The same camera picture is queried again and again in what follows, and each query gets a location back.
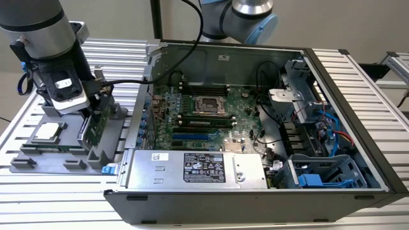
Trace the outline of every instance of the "blue latch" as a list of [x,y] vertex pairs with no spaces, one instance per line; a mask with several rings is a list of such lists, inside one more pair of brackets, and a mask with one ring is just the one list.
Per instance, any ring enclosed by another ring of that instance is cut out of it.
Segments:
[[113,176],[115,175],[116,166],[104,166],[101,170],[103,176]]
[[298,176],[298,183],[302,188],[350,188],[353,180],[348,179],[338,183],[322,183],[318,174],[302,174]]

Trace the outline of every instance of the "black cable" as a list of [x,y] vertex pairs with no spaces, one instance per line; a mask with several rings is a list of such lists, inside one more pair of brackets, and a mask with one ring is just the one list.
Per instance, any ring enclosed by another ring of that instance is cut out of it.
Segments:
[[[257,98],[258,97],[268,97],[266,95],[262,95],[260,94],[257,97],[256,97],[256,102],[257,102]],[[280,125],[280,121],[268,113],[268,110],[265,109],[264,105],[262,105],[262,99],[260,98],[260,106],[261,106],[261,109],[262,111],[266,113],[266,115],[269,116],[269,118]]]
[[317,131],[314,131],[313,137],[314,137],[314,143],[317,144],[318,148],[321,149],[321,151],[322,151],[322,156],[325,157],[325,156],[326,156],[326,154],[325,154],[325,148],[324,148],[324,145],[322,145],[321,141],[318,140]]
[[[27,72],[23,74],[19,82],[17,82],[17,93],[19,95],[27,95],[31,94],[32,89],[33,89],[33,73],[32,73],[32,66],[29,64],[25,64],[27,66]],[[23,83],[24,80],[27,80],[27,86],[25,86],[25,91],[23,91]]]
[[282,141],[282,139],[277,139],[277,140],[270,141],[270,142],[261,142],[261,141],[258,140],[260,133],[261,133],[261,131],[257,133],[256,138],[254,138],[254,140],[256,140],[260,144],[265,144],[265,145],[266,145],[266,144],[272,144],[272,143],[276,143],[276,142],[278,142],[278,141]]
[[5,119],[4,117],[0,117],[0,119],[1,119],[3,121],[11,122],[11,120],[9,120],[9,119]]
[[397,108],[402,106],[405,100],[406,100],[406,97],[402,97],[401,102],[397,104]]
[[173,74],[176,74],[176,73],[180,73],[181,76],[184,75],[184,72],[182,72],[182,71],[180,71],[180,70],[173,70],[173,72],[169,74],[168,85],[170,85],[170,79],[172,79]]
[[193,53],[196,46],[200,42],[200,38],[202,36],[204,33],[204,17],[202,17],[202,13],[200,12],[200,9],[197,8],[197,6],[189,1],[189,0],[181,0],[185,4],[188,4],[197,12],[198,17],[200,17],[200,31],[198,31],[198,35],[194,41],[194,44],[189,50],[189,52],[185,54],[185,56],[178,60],[178,62],[176,62],[176,64],[153,80],[150,81],[144,81],[144,80],[112,80],[104,83],[104,86],[108,85],[113,85],[113,84],[121,84],[121,83],[136,83],[136,84],[153,84],[156,82],[158,82],[169,73],[173,72],[173,70],[177,68],[177,66],[186,60],[186,58],[190,56],[190,54]]
[[280,68],[277,66],[277,64],[273,61],[264,61],[258,64],[257,68],[256,68],[256,88],[258,88],[258,72],[260,72],[260,68],[264,64],[270,63],[273,64],[273,66],[277,69],[277,78],[280,77]]

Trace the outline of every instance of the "blue cable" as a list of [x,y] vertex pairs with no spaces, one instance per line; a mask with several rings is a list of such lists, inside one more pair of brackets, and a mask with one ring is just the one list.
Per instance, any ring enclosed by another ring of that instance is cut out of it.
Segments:
[[[332,120],[334,120],[336,131],[338,131],[340,130],[340,120],[333,115],[330,115],[328,112],[324,112],[322,110],[320,110],[318,113],[324,114],[326,117],[329,117]],[[338,134],[334,135],[334,146],[333,146],[333,149],[330,151],[329,157],[334,156],[337,150],[338,150]]]

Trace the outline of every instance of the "gray plastic bracket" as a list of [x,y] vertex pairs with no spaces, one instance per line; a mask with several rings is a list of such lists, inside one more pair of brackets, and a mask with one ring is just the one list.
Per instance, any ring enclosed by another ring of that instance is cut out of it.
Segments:
[[32,158],[13,158],[11,162],[12,166],[15,166],[19,169],[33,169],[33,165],[36,162],[32,160]]

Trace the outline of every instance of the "white label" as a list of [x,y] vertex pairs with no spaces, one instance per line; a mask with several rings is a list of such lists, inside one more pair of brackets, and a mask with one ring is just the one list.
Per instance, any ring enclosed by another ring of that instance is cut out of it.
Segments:
[[169,154],[168,153],[152,153],[152,161],[168,161]]
[[68,87],[68,86],[72,85],[72,81],[71,81],[69,78],[67,78],[67,79],[64,79],[64,80],[57,81],[57,82],[55,83],[55,85],[56,85],[57,89],[63,89],[63,88],[65,88],[65,87]]

